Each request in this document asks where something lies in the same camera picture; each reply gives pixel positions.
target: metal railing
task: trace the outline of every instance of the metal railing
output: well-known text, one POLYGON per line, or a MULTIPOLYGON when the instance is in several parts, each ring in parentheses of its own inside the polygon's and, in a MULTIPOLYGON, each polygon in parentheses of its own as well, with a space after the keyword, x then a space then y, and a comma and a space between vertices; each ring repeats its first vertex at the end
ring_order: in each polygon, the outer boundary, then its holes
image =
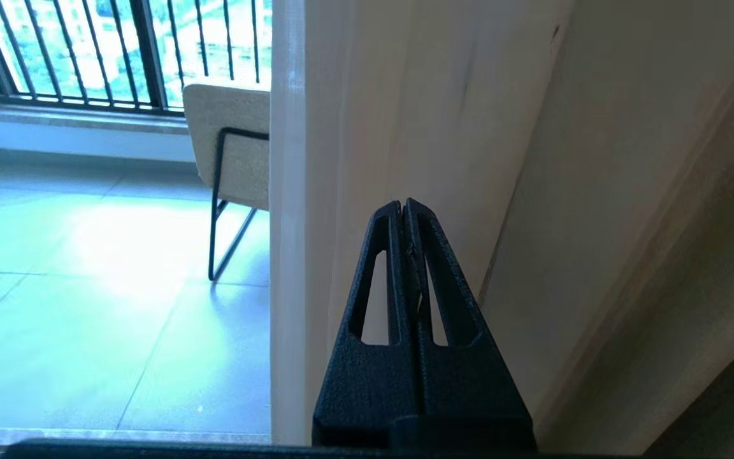
POLYGON ((271 0, 0 0, 0 104, 182 115, 203 76, 270 87, 271 0))

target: beige fabric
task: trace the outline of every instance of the beige fabric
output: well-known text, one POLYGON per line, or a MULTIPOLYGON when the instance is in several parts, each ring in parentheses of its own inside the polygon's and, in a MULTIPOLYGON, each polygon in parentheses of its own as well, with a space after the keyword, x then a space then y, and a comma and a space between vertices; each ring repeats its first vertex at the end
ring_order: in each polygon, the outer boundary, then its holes
MULTIPOLYGON (((270 93, 231 81, 189 84, 183 105, 200 178, 213 186, 217 136, 222 128, 268 132, 270 93)), ((233 203, 268 209, 268 142, 226 136, 219 197, 233 203)))

